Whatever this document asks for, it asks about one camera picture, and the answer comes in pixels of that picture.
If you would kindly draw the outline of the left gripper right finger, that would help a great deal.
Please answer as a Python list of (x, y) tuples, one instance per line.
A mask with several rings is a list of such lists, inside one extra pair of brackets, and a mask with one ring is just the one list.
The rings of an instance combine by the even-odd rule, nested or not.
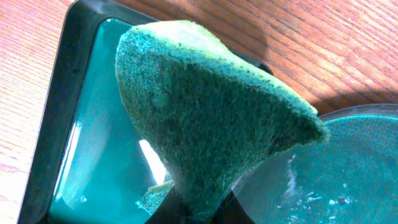
[(214, 214), (214, 224), (254, 224), (244, 211), (233, 191), (220, 204)]

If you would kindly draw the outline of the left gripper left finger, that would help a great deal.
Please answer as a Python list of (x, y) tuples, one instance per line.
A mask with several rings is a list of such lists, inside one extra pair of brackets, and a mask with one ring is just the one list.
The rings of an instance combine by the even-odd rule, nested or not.
[(172, 187), (159, 208), (145, 224), (187, 224), (188, 210)]

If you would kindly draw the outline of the green scouring sponge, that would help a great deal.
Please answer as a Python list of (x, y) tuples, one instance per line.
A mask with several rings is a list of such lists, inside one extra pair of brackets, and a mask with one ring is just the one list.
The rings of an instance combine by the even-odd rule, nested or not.
[(131, 27), (115, 73), (126, 111), (194, 220), (210, 219), (247, 170), (329, 138), (310, 103), (192, 21)]

